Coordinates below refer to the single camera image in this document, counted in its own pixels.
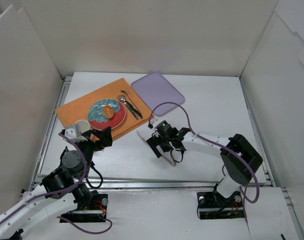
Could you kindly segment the stainless steel serving tongs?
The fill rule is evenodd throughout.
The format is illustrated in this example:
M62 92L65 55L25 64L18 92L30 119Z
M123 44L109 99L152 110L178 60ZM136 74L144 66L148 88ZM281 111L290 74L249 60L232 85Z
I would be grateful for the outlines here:
M161 145L156 143L156 138L159 137L159 134L155 130L137 130L136 133L143 143L152 150L158 159L165 160L172 167L177 165L177 163L171 158L170 152L164 152Z

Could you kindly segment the round golden bread roll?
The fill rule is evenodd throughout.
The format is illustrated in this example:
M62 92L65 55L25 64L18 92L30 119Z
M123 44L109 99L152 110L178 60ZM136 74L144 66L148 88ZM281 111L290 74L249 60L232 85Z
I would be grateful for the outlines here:
M102 110L103 110L104 116L107 119L111 119L114 117L115 112L114 112L114 109L110 105L105 105Z

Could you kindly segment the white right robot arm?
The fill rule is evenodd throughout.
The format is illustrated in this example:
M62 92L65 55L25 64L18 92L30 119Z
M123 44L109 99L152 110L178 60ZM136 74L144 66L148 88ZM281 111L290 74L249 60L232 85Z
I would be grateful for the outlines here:
M138 132L139 137L150 147L157 158L164 158L170 165L178 161L173 152L199 152L222 160L226 174L213 188L216 201L227 201L239 190L247 192L250 181L254 181L256 195L254 199L245 199L254 204L260 196L260 186L256 176L263 159L249 141L241 134L233 137L219 137L196 133L191 127L177 129L167 121L149 123L148 129Z

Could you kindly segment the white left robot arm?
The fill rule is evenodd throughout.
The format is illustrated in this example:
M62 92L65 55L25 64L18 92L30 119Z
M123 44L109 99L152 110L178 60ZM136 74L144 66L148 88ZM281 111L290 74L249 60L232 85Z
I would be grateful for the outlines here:
M0 240L22 240L32 228L58 218L77 223L106 222L108 195L88 180L95 152L112 146L112 129L81 132L77 124L59 136L74 149L65 148L59 166L16 205L0 214Z

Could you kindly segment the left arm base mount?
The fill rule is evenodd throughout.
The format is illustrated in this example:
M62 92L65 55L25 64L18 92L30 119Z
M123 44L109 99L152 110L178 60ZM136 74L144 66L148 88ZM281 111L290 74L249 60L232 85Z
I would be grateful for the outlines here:
M85 208L69 211L61 215L73 223L105 223L108 210L108 194L92 191L92 200Z

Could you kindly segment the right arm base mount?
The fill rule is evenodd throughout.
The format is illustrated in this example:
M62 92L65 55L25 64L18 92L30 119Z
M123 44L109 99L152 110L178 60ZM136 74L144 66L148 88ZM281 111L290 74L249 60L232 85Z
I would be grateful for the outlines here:
M213 192L197 192L196 214L200 220L244 219L244 204L240 191L230 198L219 198Z

